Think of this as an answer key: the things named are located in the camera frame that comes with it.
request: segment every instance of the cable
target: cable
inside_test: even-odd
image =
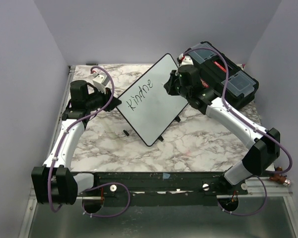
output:
[[[97,68],[97,69],[100,69],[102,70],[106,75],[107,77],[109,78],[110,82],[111,82],[111,86],[112,86],[112,93],[110,95],[110,98],[108,100],[108,102],[101,108],[99,109],[98,111],[95,111],[94,113],[91,113],[85,117],[82,117],[78,120],[76,120],[75,122],[73,122],[71,125],[69,125],[69,127],[65,130],[65,132],[63,133],[61,139],[60,139],[60,142],[56,148],[56,151],[55,151],[55,155],[54,155],[54,158],[52,159],[52,163],[51,163],[51,166],[50,166],[50,169],[49,169],[49,175],[48,175],[48,200],[49,200],[49,205],[50,205],[50,208],[53,212],[58,212],[61,208],[62,205],[59,205],[59,207],[57,209],[54,208],[53,206],[53,203],[52,203],[52,191],[51,191],[51,180],[52,180],[52,172],[53,172],[53,168],[54,168],[54,165],[55,165],[55,162],[57,161],[57,158],[58,158],[58,155],[59,155],[59,152],[61,150],[61,146],[65,140],[65,137],[66,135],[68,134],[68,131],[73,127],[75,126],[76,124],[78,124],[79,122],[81,122],[82,120],[85,120],[85,119],[88,119],[92,116],[95,116],[97,115],[99,112],[101,112],[102,110],[104,110],[109,104],[110,102],[113,100],[113,97],[114,97],[114,91],[115,91],[115,86],[114,86],[114,81],[113,81],[113,78],[110,76],[110,74],[103,68],[99,67],[99,66],[94,66],[92,67],[92,69],[94,68]]]
[[[260,208],[258,208],[258,210],[256,210],[255,212],[251,212],[251,213],[248,213],[248,214],[244,214],[244,213],[234,213],[234,212],[230,212],[228,210],[225,210],[219,203],[218,201],[218,206],[222,209],[223,212],[225,213],[228,213],[230,215],[234,215],[234,216],[239,216],[239,217],[247,217],[247,216],[252,216],[252,215],[256,215],[257,213],[263,211],[263,209],[265,208],[266,204],[267,204],[267,189],[266,189],[266,186],[264,185],[264,182],[262,181],[262,179],[259,177],[259,176],[255,176],[258,178],[258,180],[262,183],[263,185],[263,188],[264,188],[264,192],[265,192],[265,199],[264,199],[264,202],[262,204],[262,206]]]
[[[190,52],[193,52],[193,51],[196,51],[196,50],[208,50],[208,51],[212,51],[214,52],[215,54],[217,54],[220,59],[222,60],[222,62],[224,63],[224,66],[225,66],[225,70],[226,70],[226,73],[225,73],[225,84],[224,84],[224,88],[223,88],[223,93],[222,93],[222,102],[224,104],[224,106],[226,107],[226,109],[228,111],[230,111],[236,118],[238,118],[242,123],[244,123],[245,125],[247,125],[248,127],[252,128],[254,131],[260,133],[261,135],[267,137],[268,139],[270,139],[271,141],[273,141],[276,145],[279,146],[279,148],[281,148],[285,154],[288,156],[288,159],[289,159],[289,166],[287,169],[283,170],[283,171],[266,171],[268,173],[271,173],[271,174],[283,174],[283,173],[286,173],[288,172],[292,166],[293,166],[293,159],[290,155],[290,153],[288,152],[288,150],[283,146],[281,145],[277,140],[275,140],[273,137],[271,137],[270,135],[260,131],[260,130],[257,130],[256,127],[254,127],[252,124],[250,124],[249,122],[247,122],[246,120],[244,120],[239,114],[237,114],[236,112],[234,111],[231,111],[231,108],[227,105],[227,102],[225,100],[225,93],[226,93],[226,88],[227,88],[227,84],[228,84],[228,66],[227,66],[227,63],[225,61],[225,59],[223,58],[223,56],[217,52],[216,50],[213,50],[213,49],[210,49],[210,48],[195,48],[195,49],[191,49],[191,50],[188,50],[186,51],[185,53],[183,53],[183,55],[188,55]]]
[[[84,203],[83,203],[82,204],[82,208],[84,210],[83,215],[84,214],[88,214],[88,215],[90,215],[90,217],[110,218],[110,217],[117,217],[120,214],[124,213],[128,209],[129,204],[130,204],[130,192],[129,192],[128,188],[125,185],[123,185],[122,183],[119,183],[119,182],[109,182],[109,183],[105,183],[105,184],[102,184],[102,185],[97,186],[97,187],[93,187],[93,188],[87,189],[87,190],[85,190],[85,192],[87,192],[87,191],[93,191],[93,190],[99,189],[101,187],[105,187],[105,186],[113,185],[113,184],[120,185],[120,186],[124,187],[124,189],[126,190],[126,192],[128,194],[128,202],[127,202],[127,205],[125,206],[125,208],[122,211],[120,211],[120,212],[118,212],[116,214],[113,214],[113,215],[97,215],[97,214],[92,214],[92,213],[86,212],[85,211],[85,207],[84,207]]]

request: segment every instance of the handwritten word kirdne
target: handwritten word kirdne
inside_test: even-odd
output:
[[[133,111],[138,104],[140,104],[143,100],[142,98],[146,98],[145,95],[149,92],[149,90],[153,87],[153,83],[151,83],[150,79],[148,79],[147,84],[144,84],[142,87],[139,87],[139,92],[135,96],[130,96],[131,99],[126,101],[128,107]]]

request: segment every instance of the red label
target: red label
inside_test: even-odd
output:
[[[222,65],[220,65],[218,62],[216,62],[216,61],[214,61],[214,63],[215,63],[215,65],[217,66],[217,67],[219,67],[222,71],[224,71],[225,73],[226,73],[226,69],[222,66]]]
[[[201,80],[202,85],[203,85],[204,87],[206,87],[206,88],[209,87],[209,85],[208,85],[203,79],[200,78],[200,80]]]

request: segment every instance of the whiteboard stand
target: whiteboard stand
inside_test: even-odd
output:
[[[181,96],[168,95],[163,87],[175,69],[176,62],[165,54],[118,97],[122,101],[118,111],[147,146],[163,141],[163,132],[174,120],[181,121],[179,114],[188,104]]]

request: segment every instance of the black border of whiteboard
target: black border of whiteboard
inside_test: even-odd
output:
[[[164,54],[156,63],[154,63],[153,66],[151,66],[146,72],[144,72],[135,82],[133,82],[121,95],[119,95],[118,99],[125,93],[128,91],[129,88],[131,88],[138,80],[140,80],[152,67],[154,67],[160,60],[162,60],[166,55],[170,55],[171,58],[173,59],[173,62],[175,63],[175,66],[178,67],[176,61],[174,60],[174,58],[172,57],[172,55],[170,53],[166,53]],[[183,111],[183,109],[185,109],[185,107],[188,105],[188,103],[181,109],[181,111],[179,112],[179,114]],[[151,145],[148,145],[144,140],[143,138],[138,134],[138,132],[134,129],[133,125],[131,125],[131,123],[125,118],[124,114],[122,114],[122,112],[117,108],[117,110],[119,111],[119,113],[123,116],[123,118],[128,122],[128,124],[131,126],[131,128],[135,131],[135,133],[137,133],[137,135],[140,137],[140,139],[144,142],[144,144],[148,147],[151,147],[153,146],[153,144],[155,144],[155,142],[158,140],[158,138],[151,144]],[[170,124],[163,130],[163,132],[160,134],[162,135],[165,130],[167,130],[167,128],[171,125],[171,123],[173,122],[174,120],[172,120],[170,122]]]

